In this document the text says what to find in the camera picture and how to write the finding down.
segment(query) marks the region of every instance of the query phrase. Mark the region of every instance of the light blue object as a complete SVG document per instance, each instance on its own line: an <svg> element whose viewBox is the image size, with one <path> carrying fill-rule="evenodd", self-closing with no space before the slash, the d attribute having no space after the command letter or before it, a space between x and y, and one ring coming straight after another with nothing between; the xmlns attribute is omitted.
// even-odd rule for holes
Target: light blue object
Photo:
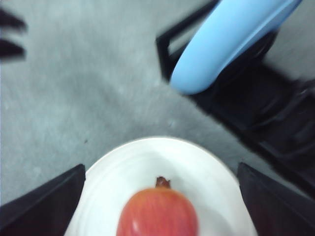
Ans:
<svg viewBox="0 0 315 236"><path fill-rule="evenodd" d="M177 62L171 87L184 94L206 90L230 62L276 30L301 1L220 1Z"/></svg>

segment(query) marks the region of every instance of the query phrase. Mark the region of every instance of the apple stem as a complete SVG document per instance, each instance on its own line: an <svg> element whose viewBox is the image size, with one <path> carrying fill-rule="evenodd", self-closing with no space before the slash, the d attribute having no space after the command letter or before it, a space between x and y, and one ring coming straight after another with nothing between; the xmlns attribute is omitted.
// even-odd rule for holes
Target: apple stem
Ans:
<svg viewBox="0 0 315 236"><path fill-rule="evenodd" d="M157 177L156 188L171 188L170 180L166 180L166 178L160 176Z"/></svg>

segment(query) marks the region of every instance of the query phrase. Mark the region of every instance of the black object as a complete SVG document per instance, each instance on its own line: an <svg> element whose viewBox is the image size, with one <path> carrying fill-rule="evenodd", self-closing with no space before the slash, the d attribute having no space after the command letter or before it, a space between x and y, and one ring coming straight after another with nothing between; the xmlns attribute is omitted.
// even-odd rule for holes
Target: black object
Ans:
<svg viewBox="0 0 315 236"><path fill-rule="evenodd" d="M315 235L315 202L241 163L238 179L259 236Z"/></svg>
<svg viewBox="0 0 315 236"><path fill-rule="evenodd" d="M11 28L17 31L23 31L26 30L27 27L22 20L13 16L11 13L6 12L5 10L0 9L0 28ZM0 39L0 59L23 57L24 54L25 51L22 47L10 41Z"/></svg>
<svg viewBox="0 0 315 236"><path fill-rule="evenodd" d="M189 17L183 22L157 37L166 80L187 45L169 54L168 42L195 23ZM315 81L292 81L261 62L276 36L277 32L266 34L230 63L206 91L189 98L315 197Z"/></svg>
<svg viewBox="0 0 315 236"><path fill-rule="evenodd" d="M85 167L78 165L0 208L0 236L63 236L79 203Z"/></svg>

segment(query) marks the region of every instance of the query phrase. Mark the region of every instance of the gray carpet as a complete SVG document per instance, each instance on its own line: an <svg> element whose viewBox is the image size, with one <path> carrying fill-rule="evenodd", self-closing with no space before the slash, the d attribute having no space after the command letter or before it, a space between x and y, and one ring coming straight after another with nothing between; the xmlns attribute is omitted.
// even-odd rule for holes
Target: gray carpet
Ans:
<svg viewBox="0 0 315 236"><path fill-rule="evenodd" d="M161 79L155 36L206 0L4 0L29 30L7 34L26 60L1 65L1 204L116 146L174 136L207 148L233 171L244 161L283 180L222 124ZM285 23L269 63L315 75L315 5Z"/></svg>

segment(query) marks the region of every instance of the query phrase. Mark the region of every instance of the red apple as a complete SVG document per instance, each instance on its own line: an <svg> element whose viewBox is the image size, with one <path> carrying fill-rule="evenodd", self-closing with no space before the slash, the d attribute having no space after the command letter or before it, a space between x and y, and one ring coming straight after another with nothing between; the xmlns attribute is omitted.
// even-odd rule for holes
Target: red apple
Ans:
<svg viewBox="0 0 315 236"><path fill-rule="evenodd" d="M116 236L197 236L198 222L191 202L157 178L155 188L131 197L119 219Z"/></svg>

